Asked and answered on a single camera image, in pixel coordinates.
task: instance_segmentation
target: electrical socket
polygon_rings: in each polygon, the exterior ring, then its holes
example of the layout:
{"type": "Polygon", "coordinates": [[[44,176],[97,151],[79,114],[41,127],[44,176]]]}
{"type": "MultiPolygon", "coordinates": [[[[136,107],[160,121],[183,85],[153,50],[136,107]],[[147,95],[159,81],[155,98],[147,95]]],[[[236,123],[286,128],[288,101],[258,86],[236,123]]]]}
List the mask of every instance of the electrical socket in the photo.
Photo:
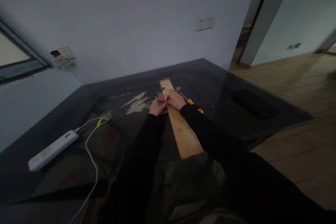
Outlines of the electrical socket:
{"type": "Polygon", "coordinates": [[[63,55],[58,56],[55,60],[53,60],[53,64],[56,67],[67,68],[72,65],[74,62],[71,59],[64,57],[63,55]]]}
{"type": "Polygon", "coordinates": [[[213,28],[216,23],[216,15],[207,16],[205,20],[206,20],[206,25],[205,25],[206,28],[213,28]]]}
{"type": "Polygon", "coordinates": [[[204,30],[205,28],[205,21],[204,18],[197,18],[195,23],[195,31],[204,30]]]}
{"type": "Polygon", "coordinates": [[[57,51],[59,51],[59,53],[61,54],[60,56],[64,56],[69,60],[76,58],[76,56],[69,47],[58,48],[57,51]]]}

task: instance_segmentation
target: person's right hand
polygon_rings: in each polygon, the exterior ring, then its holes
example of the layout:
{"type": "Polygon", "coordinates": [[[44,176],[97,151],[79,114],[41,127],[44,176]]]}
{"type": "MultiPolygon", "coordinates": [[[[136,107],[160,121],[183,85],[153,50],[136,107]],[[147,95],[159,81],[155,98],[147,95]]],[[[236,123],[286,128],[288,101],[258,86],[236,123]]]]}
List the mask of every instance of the person's right hand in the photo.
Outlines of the person's right hand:
{"type": "Polygon", "coordinates": [[[166,104],[180,111],[186,102],[182,95],[179,95],[176,92],[172,92],[167,96],[166,104]]]}

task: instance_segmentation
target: window frame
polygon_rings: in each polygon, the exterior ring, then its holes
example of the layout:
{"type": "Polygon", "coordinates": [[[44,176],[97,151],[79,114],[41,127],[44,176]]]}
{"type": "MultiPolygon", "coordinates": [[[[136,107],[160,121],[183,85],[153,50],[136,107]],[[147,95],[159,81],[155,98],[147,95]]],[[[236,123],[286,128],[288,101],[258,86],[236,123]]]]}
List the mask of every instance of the window frame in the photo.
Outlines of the window frame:
{"type": "Polygon", "coordinates": [[[26,78],[37,72],[51,68],[51,65],[36,50],[14,30],[3,17],[0,16],[0,33],[17,46],[29,59],[0,66],[0,85],[22,78],[26,78]],[[11,77],[2,79],[7,72],[11,77]]]}

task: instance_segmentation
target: black sleeve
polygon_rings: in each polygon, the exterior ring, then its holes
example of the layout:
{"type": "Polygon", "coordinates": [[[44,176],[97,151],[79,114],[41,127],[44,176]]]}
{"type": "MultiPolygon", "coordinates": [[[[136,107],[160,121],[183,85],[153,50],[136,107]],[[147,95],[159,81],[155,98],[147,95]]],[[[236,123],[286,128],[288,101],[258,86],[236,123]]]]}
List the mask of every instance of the black sleeve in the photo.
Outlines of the black sleeve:
{"type": "Polygon", "coordinates": [[[225,133],[190,104],[183,106],[180,114],[204,150],[222,165],[232,189],[225,200],[234,202],[236,213],[251,222],[268,218],[326,217],[324,209],[293,182],[262,157],[244,148],[241,139],[225,133]]]}
{"type": "Polygon", "coordinates": [[[98,223],[145,223],[162,132],[163,121],[149,114],[111,184],[98,223]]]}

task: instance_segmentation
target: window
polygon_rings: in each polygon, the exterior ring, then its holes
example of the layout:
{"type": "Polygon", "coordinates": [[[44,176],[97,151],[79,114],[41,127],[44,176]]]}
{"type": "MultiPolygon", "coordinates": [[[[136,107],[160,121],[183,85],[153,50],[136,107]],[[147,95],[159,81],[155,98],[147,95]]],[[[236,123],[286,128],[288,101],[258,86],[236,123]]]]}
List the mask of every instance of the window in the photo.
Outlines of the window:
{"type": "Polygon", "coordinates": [[[0,84],[47,67],[49,64],[0,19],[0,84]]]}

